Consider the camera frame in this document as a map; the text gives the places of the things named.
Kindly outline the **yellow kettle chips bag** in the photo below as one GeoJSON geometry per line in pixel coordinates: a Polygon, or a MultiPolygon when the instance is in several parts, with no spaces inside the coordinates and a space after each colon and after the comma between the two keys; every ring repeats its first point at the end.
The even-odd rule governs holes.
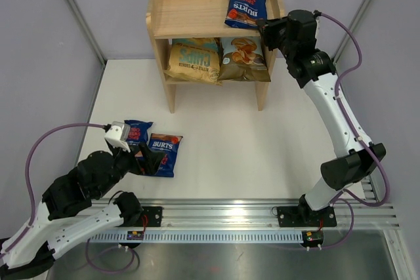
{"type": "Polygon", "coordinates": [[[219,47],[214,37],[173,39],[165,73],[172,78],[222,85],[219,47]]]}

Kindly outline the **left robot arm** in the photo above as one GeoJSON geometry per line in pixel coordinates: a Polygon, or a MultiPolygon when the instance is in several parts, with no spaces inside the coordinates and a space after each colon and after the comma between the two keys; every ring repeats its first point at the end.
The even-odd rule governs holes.
{"type": "Polygon", "coordinates": [[[56,260],[76,245],[113,227],[131,227],[148,218],[133,192],[122,192],[105,208],[88,218],[70,224],[73,217],[101,199],[128,174],[155,174],[165,157],[146,144],[136,152],[112,149],[95,151],[67,175],[57,178],[43,194],[35,218],[14,235],[1,240],[2,279],[29,279],[50,269],[56,260]]]}

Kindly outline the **light blue cassava chips bag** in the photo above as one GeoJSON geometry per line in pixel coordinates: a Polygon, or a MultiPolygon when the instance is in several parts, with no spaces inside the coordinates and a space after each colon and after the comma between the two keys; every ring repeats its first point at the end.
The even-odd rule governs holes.
{"type": "Polygon", "coordinates": [[[270,82],[259,37],[222,37],[219,81],[270,82]]]}

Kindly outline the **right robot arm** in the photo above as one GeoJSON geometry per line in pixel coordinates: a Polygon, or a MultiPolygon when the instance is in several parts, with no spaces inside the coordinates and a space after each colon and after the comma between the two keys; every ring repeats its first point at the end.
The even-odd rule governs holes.
{"type": "Polygon", "coordinates": [[[282,53],[289,73],[316,106],[336,155],[321,164],[322,177],[297,205],[276,209],[282,228],[335,227],[332,203],[353,184],[380,169],[386,155],[384,145],[374,144],[358,123],[332,59],[316,48],[317,19],[321,15],[317,10],[293,10],[286,17],[257,22],[265,46],[282,53]]]}

